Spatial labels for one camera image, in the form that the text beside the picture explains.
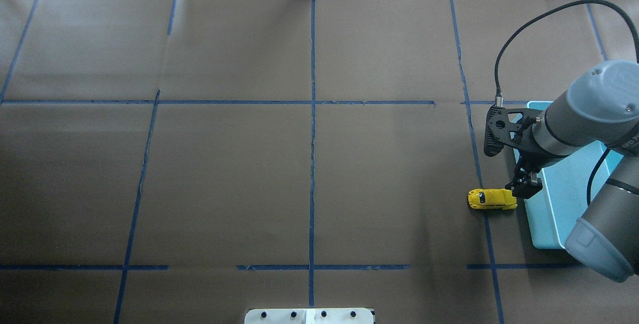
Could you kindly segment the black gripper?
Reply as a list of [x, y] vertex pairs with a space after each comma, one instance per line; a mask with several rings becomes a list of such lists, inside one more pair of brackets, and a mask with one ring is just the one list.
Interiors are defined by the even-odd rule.
[[530, 199], [543, 189], [537, 173], [525, 173], [540, 172], [547, 163], [547, 151], [537, 144], [532, 133], [541, 114], [540, 110], [531, 108], [492, 105], [486, 115], [484, 155], [496, 156], [505, 146], [519, 153], [520, 167], [515, 167], [513, 178], [505, 185], [505, 190], [510, 190], [516, 198]]

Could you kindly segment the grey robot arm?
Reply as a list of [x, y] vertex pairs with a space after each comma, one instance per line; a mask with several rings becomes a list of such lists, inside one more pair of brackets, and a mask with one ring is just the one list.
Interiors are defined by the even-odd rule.
[[518, 151], [505, 188], [530, 199], [538, 177], [582, 147], [605, 145], [586, 183], [586, 209], [568, 233], [566, 251], [616, 283], [638, 274], [638, 78], [635, 61], [605, 60], [573, 81], [547, 108], [507, 109], [497, 89], [486, 116], [484, 154]]

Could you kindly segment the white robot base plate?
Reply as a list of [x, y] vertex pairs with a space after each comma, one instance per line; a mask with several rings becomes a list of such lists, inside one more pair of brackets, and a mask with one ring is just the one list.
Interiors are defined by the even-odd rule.
[[247, 311], [245, 324], [375, 324], [368, 308], [279, 308]]

